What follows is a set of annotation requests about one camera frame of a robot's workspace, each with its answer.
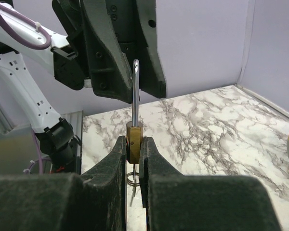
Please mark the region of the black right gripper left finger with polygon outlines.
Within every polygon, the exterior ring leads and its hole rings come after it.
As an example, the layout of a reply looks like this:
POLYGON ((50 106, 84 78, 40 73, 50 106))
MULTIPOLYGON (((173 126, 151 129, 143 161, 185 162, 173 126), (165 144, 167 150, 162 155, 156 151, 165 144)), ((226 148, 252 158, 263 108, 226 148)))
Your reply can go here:
POLYGON ((126 230, 126 149, 82 175, 0 175, 0 231, 126 230))

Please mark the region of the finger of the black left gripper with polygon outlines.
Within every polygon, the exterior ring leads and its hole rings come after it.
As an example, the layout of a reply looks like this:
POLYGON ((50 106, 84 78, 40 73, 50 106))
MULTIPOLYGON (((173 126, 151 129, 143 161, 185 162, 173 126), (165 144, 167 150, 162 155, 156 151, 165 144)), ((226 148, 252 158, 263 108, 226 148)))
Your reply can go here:
POLYGON ((156 98, 166 98, 166 80, 157 46, 156 2, 137 0, 135 10, 136 58, 140 61, 140 88, 156 98))
POLYGON ((131 68, 119 46, 106 2, 82 0, 80 8, 94 94, 131 103, 131 68))

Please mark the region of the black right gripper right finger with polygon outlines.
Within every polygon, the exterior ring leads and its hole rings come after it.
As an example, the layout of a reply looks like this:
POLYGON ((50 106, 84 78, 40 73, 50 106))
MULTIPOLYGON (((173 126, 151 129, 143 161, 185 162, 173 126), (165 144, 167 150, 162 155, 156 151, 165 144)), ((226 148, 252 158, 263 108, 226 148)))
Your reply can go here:
POLYGON ((185 176, 145 137, 139 180, 149 231, 279 231, 270 197, 249 176, 185 176))

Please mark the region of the brass padlock long shackle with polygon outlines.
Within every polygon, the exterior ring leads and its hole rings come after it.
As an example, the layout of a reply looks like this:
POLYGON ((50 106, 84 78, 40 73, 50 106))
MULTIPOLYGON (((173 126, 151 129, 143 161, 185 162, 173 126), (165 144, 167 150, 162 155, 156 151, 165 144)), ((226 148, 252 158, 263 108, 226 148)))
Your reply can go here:
POLYGON ((143 124, 139 122, 139 79, 140 62, 133 61, 133 93, 132 93, 132 116, 131 122, 126 124, 128 146, 130 149, 128 162, 138 164, 140 159, 140 147, 143 140, 143 124))

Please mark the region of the small silver key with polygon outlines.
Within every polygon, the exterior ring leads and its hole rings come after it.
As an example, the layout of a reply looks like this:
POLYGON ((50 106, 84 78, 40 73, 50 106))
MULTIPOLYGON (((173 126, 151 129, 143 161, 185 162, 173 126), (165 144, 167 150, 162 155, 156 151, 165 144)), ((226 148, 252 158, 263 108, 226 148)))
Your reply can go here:
POLYGON ((127 174, 127 184, 132 186, 132 194, 131 194, 131 201, 130 201, 130 207, 132 207, 133 200, 136 195, 136 189, 138 187, 138 182, 137 182, 137 176, 139 174, 137 173, 137 165, 133 164, 133 170, 132 172, 127 174))

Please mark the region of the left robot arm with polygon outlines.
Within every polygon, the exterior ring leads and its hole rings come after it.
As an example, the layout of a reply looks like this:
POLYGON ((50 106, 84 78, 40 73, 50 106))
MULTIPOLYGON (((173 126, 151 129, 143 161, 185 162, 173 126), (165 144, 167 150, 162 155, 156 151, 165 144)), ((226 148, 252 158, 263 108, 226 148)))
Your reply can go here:
POLYGON ((154 0, 54 0, 52 8, 66 35, 51 31, 0 1, 0 78, 28 117, 40 150, 54 173, 79 172, 72 126, 47 101, 23 56, 42 65, 73 90, 92 88, 99 97, 132 105, 127 126, 128 162, 139 163, 134 132, 139 92, 167 95, 157 49, 154 0))

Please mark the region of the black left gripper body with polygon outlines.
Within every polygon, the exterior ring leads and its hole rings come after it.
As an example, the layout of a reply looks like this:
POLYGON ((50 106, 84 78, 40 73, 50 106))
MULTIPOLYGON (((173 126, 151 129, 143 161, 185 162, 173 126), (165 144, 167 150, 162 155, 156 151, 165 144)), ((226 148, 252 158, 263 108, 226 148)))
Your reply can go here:
MULTIPOLYGON (((91 83, 81 17, 81 0, 54 0, 52 8, 67 33, 68 44, 53 48, 55 78, 71 89, 91 83)), ((136 57, 136 0, 105 0, 119 46, 129 66, 136 57)))

